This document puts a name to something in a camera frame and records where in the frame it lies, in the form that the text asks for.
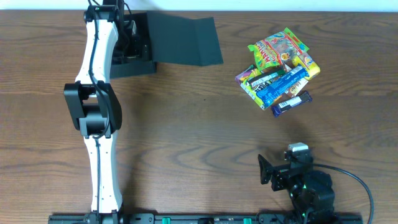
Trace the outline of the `black box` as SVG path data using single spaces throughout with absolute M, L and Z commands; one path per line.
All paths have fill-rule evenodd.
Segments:
M 209 66 L 223 63 L 215 20 L 189 19 L 147 11 L 126 14 L 149 36 L 149 60 L 113 62 L 110 77 L 123 78 L 155 73 L 158 63 Z

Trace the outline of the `blue cookie roll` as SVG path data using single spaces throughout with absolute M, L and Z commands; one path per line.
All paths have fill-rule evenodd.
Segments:
M 289 87 L 304 77 L 309 77 L 309 73 L 301 65 L 298 65 L 265 89 L 257 92 L 257 97 L 262 100 L 264 107 L 268 108 Z

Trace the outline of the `green pretzel snack box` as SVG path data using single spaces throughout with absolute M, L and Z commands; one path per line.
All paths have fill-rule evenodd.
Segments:
M 285 71 L 277 67 L 275 69 L 260 71 L 254 65 L 250 65 L 245 71 L 235 77 L 240 87 L 254 100 L 254 102 L 265 110 L 266 104 L 257 96 L 257 93 L 266 89 L 274 81 L 285 74 Z

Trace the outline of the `green gummy worms bag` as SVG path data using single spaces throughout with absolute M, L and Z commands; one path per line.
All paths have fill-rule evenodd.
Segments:
M 254 63 L 258 70 L 278 67 L 309 50 L 287 27 L 283 31 L 248 45 L 248 49 L 253 53 Z

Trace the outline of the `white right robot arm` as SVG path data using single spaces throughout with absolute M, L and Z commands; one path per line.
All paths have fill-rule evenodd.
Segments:
M 335 193 L 330 174 L 315 170 L 309 149 L 284 152 L 287 164 L 273 166 L 258 155 L 261 184 L 275 192 L 285 190 L 294 207 L 292 219 L 299 223 L 326 222 L 334 212 Z

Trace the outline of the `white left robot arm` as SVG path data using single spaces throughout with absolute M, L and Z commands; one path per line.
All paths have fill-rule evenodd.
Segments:
M 122 109 L 111 78 L 155 72 L 150 45 L 139 35 L 142 14 L 124 1 L 89 1 L 84 13 L 87 40 L 83 62 L 64 97 L 73 125 L 83 137 L 90 160 L 91 212 L 82 223 L 122 223 L 123 198 L 116 167 L 116 141 Z

